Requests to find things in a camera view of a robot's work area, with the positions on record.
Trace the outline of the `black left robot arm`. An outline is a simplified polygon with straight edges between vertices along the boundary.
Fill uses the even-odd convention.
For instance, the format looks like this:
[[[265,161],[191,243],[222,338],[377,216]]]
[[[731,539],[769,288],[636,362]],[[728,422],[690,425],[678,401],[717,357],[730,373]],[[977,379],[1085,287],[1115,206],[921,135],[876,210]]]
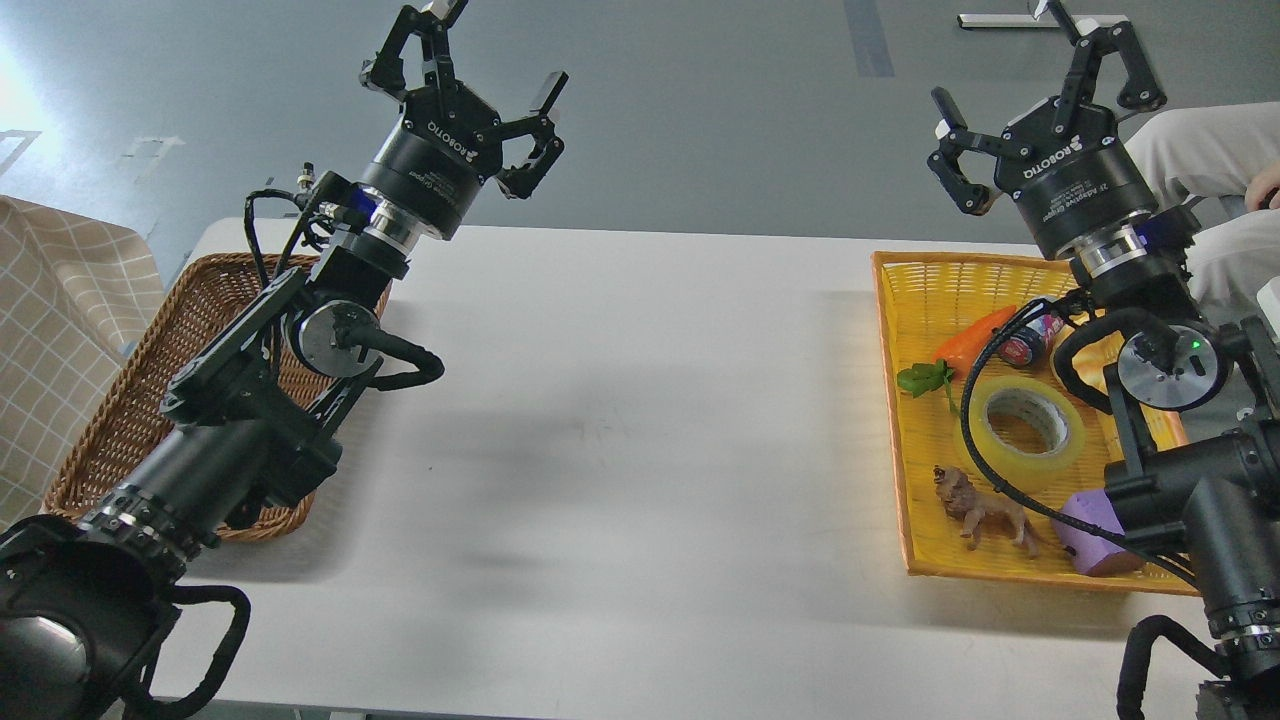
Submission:
[[[424,237],[451,240],[483,186],[527,199],[564,149],[548,76],[503,120],[454,73],[462,1],[399,10],[361,85],[397,102],[396,127],[356,181],[300,177],[269,270],[244,218],[261,290],[169,382],[173,430],[70,521],[40,514],[3,534],[3,716],[99,719],[114,703],[187,719],[220,691],[248,630],[233,585],[186,585],[220,527],[294,507],[340,461],[337,430],[366,389],[438,380],[442,360],[384,331],[378,302]]]

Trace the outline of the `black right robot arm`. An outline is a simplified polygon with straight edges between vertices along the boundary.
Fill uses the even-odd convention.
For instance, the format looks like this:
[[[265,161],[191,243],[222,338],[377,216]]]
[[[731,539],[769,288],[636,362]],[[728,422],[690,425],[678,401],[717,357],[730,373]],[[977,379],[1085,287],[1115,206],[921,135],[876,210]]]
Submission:
[[[1187,288],[1194,217],[1184,206],[1157,209],[1117,137],[1117,118],[1093,101],[1108,55],[1125,67],[1117,104],[1129,115],[1167,100],[1132,23],[1083,31],[1061,3],[1039,9],[1074,50],[1059,94],[997,136],[970,131],[945,88],[932,94],[943,127],[928,165],[957,208],[980,215],[996,191],[1006,193],[1042,255],[1068,261],[1076,279],[1059,301],[1030,301],[986,342],[961,395],[963,442],[1000,495],[1114,542],[1199,593],[1211,644],[1162,615],[1130,630],[1120,719],[1143,717],[1160,638],[1211,675],[1197,717],[1275,719],[1277,350],[1258,316],[1220,327],[1204,320]],[[986,461],[972,433],[982,368],[998,342],[1050,313],[1073,325],[1053,354],[1060,384],[1116,424],[1123,457],[1106,468],[1103,489],[1117,533],[1030,498]]]

